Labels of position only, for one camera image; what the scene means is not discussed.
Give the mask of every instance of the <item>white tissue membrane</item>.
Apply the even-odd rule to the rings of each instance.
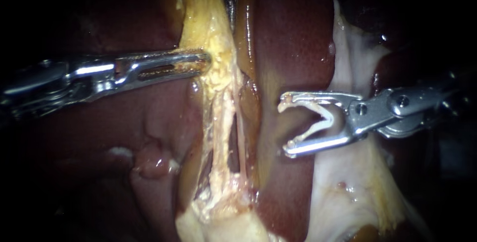
[[[237,116],[242,74],[222,0],[181,0],[185,21],[180,49],[201,47],[212,57],[211,70],[200,79],[204,88],[204,137],[201,167],[212,154],[207,184],[196,187],[184,211],[177,214],[176,228],[184,242],[285,241],[269,232],[253,209],[253,199],[244,168],[233,173],[227,165],[229,136]],[[366,34],[349,25],[335,1],[333,40],[336,48],[335,75],[330,89],[368,95],[369,82],[378,60],[388,53],[381,46],[365,47]],[[315,103],[284,103],[280,112],[303,106],[324,120],[307,133],[331,128],[339,117]],[[310,224],[307,241],[335,242],[353,238],[363,226],[380,234],[392,232],[408,218],[427,235],[424,224],[406,203],[373,135],[355,144],[316,155]]]

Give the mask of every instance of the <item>surgical forceps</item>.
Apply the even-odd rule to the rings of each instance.
[[[451,77],[434,84],[387,88],[367,100],[361,95],[344,92],[285,92],[280,97],[282,105],[307,106],[300,102],[335,105],[345,118],[344,127],[338,134],[312,139],[295,138],[283,146],[283,151],[287,157],[296,158],[346,146],[366,138],[372,131],[386,138],[405,138],[431,128],[448,114],[457,116],[457,106],[469,105],[469,98],[456,86],[455,75],[451,74]]]
[[[9,120],[38,118],[68,105],[200,75],[210,60],[202,50],[44,60],[18,71],[3,86],[0,108]]]

